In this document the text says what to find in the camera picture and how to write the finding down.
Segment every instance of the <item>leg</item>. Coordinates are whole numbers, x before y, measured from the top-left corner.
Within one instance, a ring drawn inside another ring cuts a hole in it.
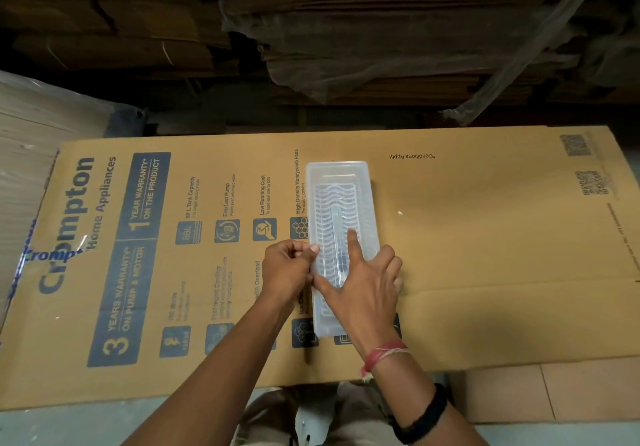
[[[401,446],[383,412],[380,393],[371,385],[341,382],[327,446]]]
[[[286,389],[262,394],[244,411],[236,446],[296,446],[297,410],[292,394]]]

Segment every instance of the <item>plastic container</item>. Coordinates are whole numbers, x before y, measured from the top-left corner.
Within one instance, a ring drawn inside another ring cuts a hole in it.
[[[367,163],[309,163],[307,198],[309,243],[320,246],[313,272],[340,288],[349,274],[348,229],[353,228],[358,233],[365,259],[372,259],[380,251]],[[312,296],[316,336],[345,335],[323,296],[315,288]]]

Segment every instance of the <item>forearm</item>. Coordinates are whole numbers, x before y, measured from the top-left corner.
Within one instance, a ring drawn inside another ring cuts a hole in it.
[[[356,348],[366,356],[374,347],[397,338],[395,330],[388,329],[377,337],[366,338],[365,343],[357,344]],[[389,355],[378,362],[372,374],[401,427],[411,426],[420,419],[436,393],[433,382],[410,354]],[[416,444],[486,446],[484,439],[451,404],[447,405],[431,432]]]
[[[186,382],[124,444],[228,446],[287,310],[280,303],[258,298]]]

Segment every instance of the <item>qr code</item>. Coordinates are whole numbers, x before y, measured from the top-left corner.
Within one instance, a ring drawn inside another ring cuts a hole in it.
[[[563,134],[560,140],[567,156],[591,156],[587,140],[582,134]]]
[[[608,195],[607,185],[598,171],[576,171],[583,195]]]

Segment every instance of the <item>hand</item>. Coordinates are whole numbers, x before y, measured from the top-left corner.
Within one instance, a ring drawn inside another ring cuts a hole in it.
[[[305,282],[312,280],[309,271],[319,251],[316,244],[309,246],[300,240],[283,240],[267,247],[262,261],[260,297],[293,309]]]
[[[375,347],[398,338],[394,318],[402,260],[394,249],[383,246],[371,261],[365,261],[353,229],[347,232],[347,246],[349,275],[344,286],[334,288],[323,276],[314,278],[314,286],[364,360]]]

